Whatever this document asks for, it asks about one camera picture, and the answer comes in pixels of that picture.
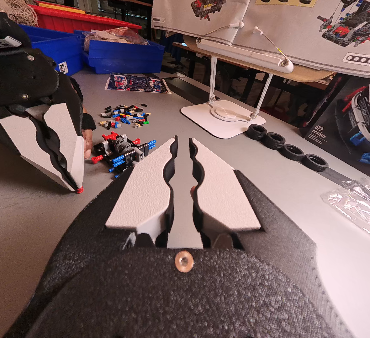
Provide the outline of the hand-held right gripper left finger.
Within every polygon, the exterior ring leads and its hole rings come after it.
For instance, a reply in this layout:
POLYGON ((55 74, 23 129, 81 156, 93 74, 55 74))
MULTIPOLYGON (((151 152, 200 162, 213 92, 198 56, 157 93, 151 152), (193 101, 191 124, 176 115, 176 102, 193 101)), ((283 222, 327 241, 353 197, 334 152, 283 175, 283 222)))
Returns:
POLYGON ((148 234, 157 247, 167 247, 174 219, 173 188, 178 136, 170 138, 135 165, 105 226, 136 235, 148 234))

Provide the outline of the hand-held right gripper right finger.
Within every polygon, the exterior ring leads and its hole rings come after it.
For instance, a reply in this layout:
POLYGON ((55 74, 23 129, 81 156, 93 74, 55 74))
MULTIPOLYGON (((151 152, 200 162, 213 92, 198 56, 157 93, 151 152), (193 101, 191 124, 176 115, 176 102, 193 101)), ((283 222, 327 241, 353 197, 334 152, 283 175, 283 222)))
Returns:
POLYGON ((235 170, 195 138, 189 138, 192 175, 197 181, 193 192, 193 222, 205 248, 217 239, 233 238, 239 232, 261 230, 235 170))

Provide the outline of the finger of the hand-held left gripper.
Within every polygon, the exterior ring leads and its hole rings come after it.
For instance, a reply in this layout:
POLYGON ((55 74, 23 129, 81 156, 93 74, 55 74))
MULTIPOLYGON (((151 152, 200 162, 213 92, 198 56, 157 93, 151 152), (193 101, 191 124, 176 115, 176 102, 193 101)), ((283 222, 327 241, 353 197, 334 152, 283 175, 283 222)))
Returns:
POLYGON ((37 128, 30 118, 9 116, 2 118, 0 123, 24 160, 62 187, 70 191, 76 190, 71 184, 67 183, 62 173, 54 167, 49 153, 39 146, 36 140, 37 128))
POLYGON ((58 137, 58 152, 66 160, 66 171, 73 187, 79 191, 84 178, 84 139, 76 132, 65 103, 50 106, 44 114, 46 125, 58 137))

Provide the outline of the black lego chassis assembly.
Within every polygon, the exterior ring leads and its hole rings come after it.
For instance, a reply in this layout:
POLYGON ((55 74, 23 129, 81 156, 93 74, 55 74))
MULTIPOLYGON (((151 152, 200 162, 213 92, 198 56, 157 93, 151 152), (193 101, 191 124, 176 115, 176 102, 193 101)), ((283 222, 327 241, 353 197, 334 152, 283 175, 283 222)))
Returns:
POLYGON ((105 162, 109 173, 118 178, 126 169, 147 157, 155 146, 156 140, 142 143, 139 138, 134 141, 128 139, 126 134, 103 134, 102 141, 93 146, 95 156, 91 157, 91 163, 105 162))

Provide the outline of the pile of small lego pieces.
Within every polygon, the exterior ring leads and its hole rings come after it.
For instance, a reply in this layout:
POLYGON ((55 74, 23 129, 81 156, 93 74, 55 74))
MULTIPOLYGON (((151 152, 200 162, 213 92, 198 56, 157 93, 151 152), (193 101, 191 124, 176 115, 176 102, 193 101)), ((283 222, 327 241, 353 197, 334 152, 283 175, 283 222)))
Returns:
POLYGON ((99 114, 101 117, 98 125, 105 129, 119 129, 123 125, 131 126, 132 128, 140 128, 149 124, 150 112, 144 110, 146 104, 136 106, 135 104, 127 106, 124 104, 118 105, 115 108, 108 106, 102 113, 99 114))

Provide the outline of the black lego set box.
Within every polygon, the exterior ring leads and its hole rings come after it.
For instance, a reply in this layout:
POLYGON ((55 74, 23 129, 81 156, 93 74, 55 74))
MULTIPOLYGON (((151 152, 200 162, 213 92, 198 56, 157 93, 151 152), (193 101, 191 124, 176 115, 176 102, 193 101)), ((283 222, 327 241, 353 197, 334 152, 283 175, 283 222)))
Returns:
POLYGON ((337 74, 303 123, 306 140, 370 176, 370 80, 337 74))

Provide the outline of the lego instruction booklet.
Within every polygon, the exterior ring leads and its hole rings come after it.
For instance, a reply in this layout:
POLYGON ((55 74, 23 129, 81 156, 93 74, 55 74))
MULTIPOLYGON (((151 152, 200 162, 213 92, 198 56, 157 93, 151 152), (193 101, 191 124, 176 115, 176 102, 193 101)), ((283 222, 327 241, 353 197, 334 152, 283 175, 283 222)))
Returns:
POLYGON ((289 73, 289 63, 369 78, 369 0, 154 0, 152 27, 289 73))

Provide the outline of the person's left hand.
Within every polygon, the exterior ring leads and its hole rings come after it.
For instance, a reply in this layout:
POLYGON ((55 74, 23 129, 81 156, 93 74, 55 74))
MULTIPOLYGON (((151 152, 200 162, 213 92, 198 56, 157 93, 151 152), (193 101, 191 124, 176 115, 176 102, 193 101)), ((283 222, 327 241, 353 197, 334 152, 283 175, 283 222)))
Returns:
POLYGON ((82 129, 81 132, 84 138, 84 159, 88 160, 93 148, 93 131, 91 129, 82 129))

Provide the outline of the blue bin with square tag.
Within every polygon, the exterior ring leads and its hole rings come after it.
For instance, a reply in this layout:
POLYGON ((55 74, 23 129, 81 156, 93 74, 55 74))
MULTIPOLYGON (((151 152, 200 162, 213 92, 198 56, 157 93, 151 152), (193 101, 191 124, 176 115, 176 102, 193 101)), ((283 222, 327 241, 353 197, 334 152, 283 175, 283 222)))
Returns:
POLYGON ((32 48, 40 49, 54 60, 57 71, 71 76, 83 69, 82 43, 77 35, 34 26, 20 27, 28 35, 32 48))

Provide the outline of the wooden gear model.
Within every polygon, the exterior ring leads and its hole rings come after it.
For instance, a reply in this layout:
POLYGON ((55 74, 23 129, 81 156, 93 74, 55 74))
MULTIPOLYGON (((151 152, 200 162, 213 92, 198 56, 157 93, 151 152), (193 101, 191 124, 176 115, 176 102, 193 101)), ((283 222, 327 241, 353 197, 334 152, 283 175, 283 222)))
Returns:
POLYGON ((0 11, 18 25, 38 26, 37 14, 25 0, 0 0, 0 11))

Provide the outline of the white book stand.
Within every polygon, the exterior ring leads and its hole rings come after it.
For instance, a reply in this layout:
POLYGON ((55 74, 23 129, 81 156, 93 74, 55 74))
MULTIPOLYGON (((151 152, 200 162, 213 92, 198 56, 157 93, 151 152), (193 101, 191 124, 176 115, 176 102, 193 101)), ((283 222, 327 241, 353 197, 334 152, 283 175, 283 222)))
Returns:
POLYGON ((266 120, 258 116, 258 114, 273 76, 287 77, 291 80, 296 78, 297 82, 307 83, 322 80, 332 74, 331 71, 316 70, 304 66, 298 66, 298 69, 294 70, 293 62, 285 56, 258 27, 254 27, 252 33, 267 39, 280 52, 280 55, 254 52, 241 47, 204 39, 214 32, 228 29, 239 30, 242 29, 243 26, 244 23, 242 21, 228 23, 226 26, 213 30, 205 35, 200 35, 197 38, 196 43, 199 49, 213 51, 210 56, 209 100, 203 104, 188 106, 181 109, 183 115, 211 135, 221 139, 229 139, 246 132, 252 123, 262 125, 266 122, 266 120), (253 112, 235 102, 216 99, 215 79, 217 60, 225 59, 227 56, 231 56, 234 61, 246 65, 247 68, 251 68, 254 71, 262 71, 267 74, 267 80, 253 112))

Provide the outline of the blue sticker sheet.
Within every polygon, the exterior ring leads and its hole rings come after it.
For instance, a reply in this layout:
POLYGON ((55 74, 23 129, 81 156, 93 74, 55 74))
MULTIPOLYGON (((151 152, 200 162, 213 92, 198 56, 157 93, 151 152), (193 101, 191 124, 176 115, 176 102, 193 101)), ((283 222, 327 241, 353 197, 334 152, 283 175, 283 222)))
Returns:
POLYGON ((109 75, 105 90, 171 94, 166 82, 161 78, 118 73, 109 75))

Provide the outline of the plastic bag of parts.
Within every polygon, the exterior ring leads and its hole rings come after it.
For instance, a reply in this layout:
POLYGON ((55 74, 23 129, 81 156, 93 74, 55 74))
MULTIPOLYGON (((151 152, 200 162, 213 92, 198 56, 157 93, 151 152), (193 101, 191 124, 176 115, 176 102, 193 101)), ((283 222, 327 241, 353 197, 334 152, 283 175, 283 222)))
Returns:
POLYGON ((120 27, 110 30, 92 30, 90 32, 83 31, 84 46, 88 48, 90 42, 104 41, 104 42, 117 42, 123 44, 135 45, 149 45, 149 42, 141 35, 128 27, 120 27))

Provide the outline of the clear empty plastic bag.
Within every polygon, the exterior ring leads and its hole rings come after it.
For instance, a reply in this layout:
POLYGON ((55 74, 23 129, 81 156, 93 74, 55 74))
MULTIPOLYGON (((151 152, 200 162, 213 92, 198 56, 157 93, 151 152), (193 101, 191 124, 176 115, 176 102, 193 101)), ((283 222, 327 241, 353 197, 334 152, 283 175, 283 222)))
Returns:
POLYGON ((369 177, 340 181, 340 186, 322 194, 321 198, 358 228, 370 233, 369 177))

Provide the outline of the dark background table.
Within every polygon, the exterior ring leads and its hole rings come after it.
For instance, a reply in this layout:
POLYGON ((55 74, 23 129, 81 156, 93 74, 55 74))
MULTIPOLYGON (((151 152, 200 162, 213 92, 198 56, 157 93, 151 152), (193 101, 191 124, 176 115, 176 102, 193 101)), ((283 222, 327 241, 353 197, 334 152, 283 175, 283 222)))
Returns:
POLYGON ((147 34, 146 38, 148 40, 152 40, 152 3, 148 2, 142 2, 139 0, 107 0, 108 5, 110 7, 113 7, 115 10, 116 9, 121 9, 121 20, 126 21, 125 15, 126 12, 130 9, 132 9, 134 6, 137 6, 138 8, 141 8, 145 10, 146 12, 146 28, 147 28, 147 34))

